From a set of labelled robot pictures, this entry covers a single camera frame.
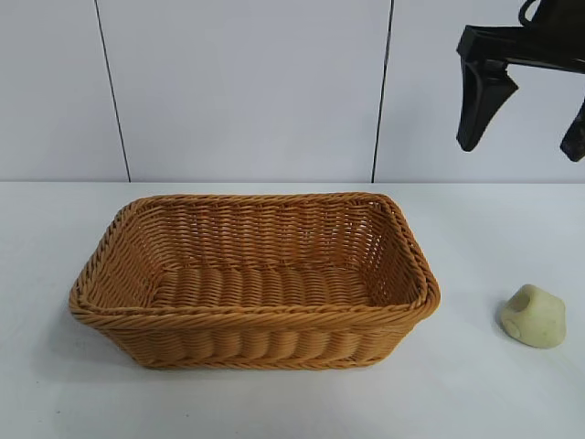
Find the basket bottom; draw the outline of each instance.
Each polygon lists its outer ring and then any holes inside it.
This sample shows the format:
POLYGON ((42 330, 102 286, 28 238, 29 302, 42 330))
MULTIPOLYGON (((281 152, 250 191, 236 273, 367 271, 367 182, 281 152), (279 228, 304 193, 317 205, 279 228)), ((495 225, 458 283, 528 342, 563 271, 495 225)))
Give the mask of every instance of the basket bottom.
POLYGON ((288 369, 288 370, 323 370, 323 369, 352 369, 364 368, 380 362, 384 357, 369 359, 367 361, 354 361, 352 359, 339 359, 323 362, 322 360, 295 361, 262 361, 249 359, 229 359, 225 361, 194 361, 184 360, 174 364, 167 362, 141 364, 148 369, 288 369))
POLYGON ((319 265, 166 270, 158 276, 151 297, 152 308, 369 305, 358 270, 319 265))

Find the wicker basket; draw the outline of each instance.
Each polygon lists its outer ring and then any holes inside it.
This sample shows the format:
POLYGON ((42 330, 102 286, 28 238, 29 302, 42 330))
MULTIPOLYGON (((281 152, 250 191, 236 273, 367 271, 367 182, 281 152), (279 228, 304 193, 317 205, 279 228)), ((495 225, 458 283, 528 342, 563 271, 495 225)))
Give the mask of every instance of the wicker basket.
POLYGON ((439 298, 386 196, 187 195, 123 208, 69 307, 150 368, 328 369, 380 361, 439 298))

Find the table surface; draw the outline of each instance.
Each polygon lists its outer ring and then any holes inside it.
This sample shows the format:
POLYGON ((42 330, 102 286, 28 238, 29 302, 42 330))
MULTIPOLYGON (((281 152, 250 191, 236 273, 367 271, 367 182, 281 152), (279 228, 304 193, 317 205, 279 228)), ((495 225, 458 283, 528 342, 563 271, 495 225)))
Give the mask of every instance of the table surface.
POLYGON ((585 186, 0 184, 0 428, 18 438, 581 438, 585 186), (115 212, 164 193, 385 193, 442 289, 438 311, 367 369, 135 365, 67 309, 115 212), (525 283, 562 297, 565 343, 496 323, 525 283))

